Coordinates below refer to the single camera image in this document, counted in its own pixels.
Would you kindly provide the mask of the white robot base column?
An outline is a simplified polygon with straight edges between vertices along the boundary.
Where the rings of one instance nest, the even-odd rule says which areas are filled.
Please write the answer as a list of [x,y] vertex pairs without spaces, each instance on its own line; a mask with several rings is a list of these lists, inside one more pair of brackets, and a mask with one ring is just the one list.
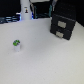
[[30,10],[29,0],[20,0],[21,2],[21,19],[30,20],[32,18],[32,12]]

